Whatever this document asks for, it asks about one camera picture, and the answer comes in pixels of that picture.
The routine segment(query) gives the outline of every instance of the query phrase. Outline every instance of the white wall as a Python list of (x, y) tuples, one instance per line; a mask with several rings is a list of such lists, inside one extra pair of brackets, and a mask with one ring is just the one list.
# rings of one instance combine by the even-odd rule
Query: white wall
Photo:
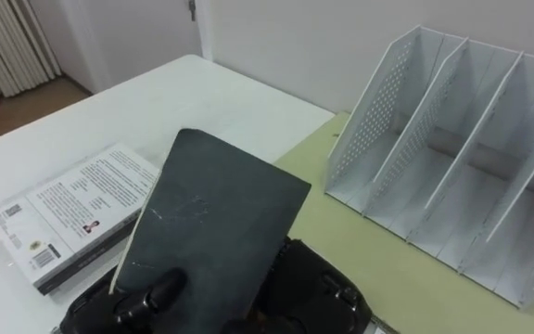
[(186, 0), (30, 0), (61, 69), (93, 93), (201, 55)]
[(185, 0), (81, 1), (112, 85), (184, 55), (201, 55)]
[(89, 33), (83, 24), (76, 0), (30, 0), (44, 35), (61, 69), (90, 92), (107, 87), (107, 79), (97, 75), (100, 66), (89, 60), (96, 50), (89, 49)]
[(216, 62), (352, 110), (388, 44), (417, 24), (534, 54), (534, 0), (212, 0)]

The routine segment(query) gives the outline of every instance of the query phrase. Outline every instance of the dark green notebook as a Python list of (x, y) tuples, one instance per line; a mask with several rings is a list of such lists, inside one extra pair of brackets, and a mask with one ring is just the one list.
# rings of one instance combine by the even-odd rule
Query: dark green notebook
[(116, 287), (189, 276), (156, 333), (213, 334), (244, 317), (310, 185), (199, 130), (179, 132), (143, 209)]

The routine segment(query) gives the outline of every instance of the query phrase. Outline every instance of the divider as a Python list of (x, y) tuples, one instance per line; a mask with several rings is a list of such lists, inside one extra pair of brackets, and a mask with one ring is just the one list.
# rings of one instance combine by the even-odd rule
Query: divider
[[(350, 205), (397, 140), (393, 131), (397, 115), (417, 108), (439, 67), (439, 53), (460, 40), (416, 27), (390, 45), (329, 154), (327, 193)], [(365, 168), (364, 160), (369, 161)]]
[(502, 82), (500, 83), (500, 86), (498, 87), (496, 94), (493, 96), (493, 98), (491, 99), (491, 102), (483, 111), (483, 114), (477, 121), (477, 124), (475, 125), (475, 128), (471, 132), (471, 135), (468, 136), (466, 142), (464, 143), (463, 148), (461, 149), (459, 154), (456, 156), (456, 158), (452, 162), (449, 170), (442, 177), (442, 180), (440, 181), (439, 185), (434, 190), (434, 193), (432, 194), (432, 196), (427, 201), (426, 206), (424, 207), (422, 223), (429, 220), (432, 212), (438, 207), (439, 203), (442, 202), (442, 200), (446, 197), (447, 191), (449, 191), (450, 188), (454, 186), (454, 184), (458, 180), (458, 177), (463, 172), (463, 168), (471, 160), (471, 156), (474, 153), (475, 148), (477, 147), (477, 142), (479, 141), (482, 130), (484, 129), (486, 124), (488, 124), (488, 122), (491, 120), (491, 117), (493, 117), (493, 115), (495, 114), (496, 105), (498, 104), (498, 101), (500, 100), (500, 98), (502, 98), (502, 96), (504, 95), (508, 82), (510, 81), (510, 78), (513, 76), (516, 68), (519, 67), (523, 54), (524, 53), (521, 52), (518, 55), (518, 57), (515, 60), (514, 65), (510, 68), (508, 73), (506, 73), (506, 75), (503, 77)]
[(504, 220), (506, 220), (508, 214), (513, 209), (516, 201), (520, 198), (520, 195), (527, 188), (528, 183), (534, 175), (534, 148), (531, 150), (528, 158), (525, 160), (520, 170), (516, 174), (516, 177), (503, 193), (503, 196), (494, 205), (489, 212), (489, 216), (483, 223), (482, 229), (478, 236), (474, 239), (469, 248), (469, 252), (463, 258), (463, 261), (459, 265), (459, 271), (463, 272), (471, 265), (475, 264), (475, 261), (481, 254), (486, 251), (486, 248), (491, 243), (492, 238), (495, 236), (499, 228), (501, 228)]
[(434, 130), (443, 103), (451, 89), (459, 62), (469, 46), (467, 42), (468, 39), (465, 39), (444, 59), (440, 71), (424, 95), (419, 107), (383, 162), (372, 184), (369, 185), (365, 198), (364, 214), (367, 214), (376, 202), (387, 194), (390, 186), (401, 177), (405, 168), (426, 147), (427, 139)]

